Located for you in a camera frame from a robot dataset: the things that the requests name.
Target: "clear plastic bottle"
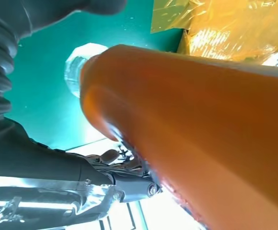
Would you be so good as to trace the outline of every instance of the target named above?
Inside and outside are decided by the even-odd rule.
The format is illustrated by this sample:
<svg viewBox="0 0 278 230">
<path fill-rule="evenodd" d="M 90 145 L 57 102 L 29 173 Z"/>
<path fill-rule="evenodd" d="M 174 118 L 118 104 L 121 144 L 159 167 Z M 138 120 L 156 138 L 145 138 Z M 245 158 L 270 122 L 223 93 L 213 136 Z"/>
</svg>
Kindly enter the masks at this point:
<svg viewBox="0 0 278 230">
<path fill-rule="evenodd" d="M 79 97 L 80 72 L 88 60 L 101 54 L 108 49 L 106 46 L 88 43 L 75 48 L 66 61 L 64 80 L 68 88 L 75 96 Z"/>
</svg>

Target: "yellow plastic film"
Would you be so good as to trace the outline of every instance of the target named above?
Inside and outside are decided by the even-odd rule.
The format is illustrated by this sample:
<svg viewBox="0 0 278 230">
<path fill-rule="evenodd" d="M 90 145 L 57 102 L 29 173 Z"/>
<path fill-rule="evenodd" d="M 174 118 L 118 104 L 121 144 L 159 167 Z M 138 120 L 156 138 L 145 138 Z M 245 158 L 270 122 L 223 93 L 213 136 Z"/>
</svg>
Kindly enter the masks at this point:
<svg viewBox="0 0 278 230">
<path fill-rule="evenodd" d="M 233 61 L 249 58 L 263 62 L 278 51 L 278 0 L 156 0 L 155 6 L 160 6 L 156 2 L 167 4 L 154 9 L 152 31 L 170 28 L 188 30 L 187 37 L 183 38 L 186 46 L 180 45 L 179 50 L 184 53 L 205 58 Z M 172 12 L 177 9 L 179 12 L 174 17 L 175 12 Z M 159 17 L 157 13 L 159 11 L 162 15 L 167 13 L 166 18 Z M 159 21 L 159 30 L 156 21 Z"/>
</svg>

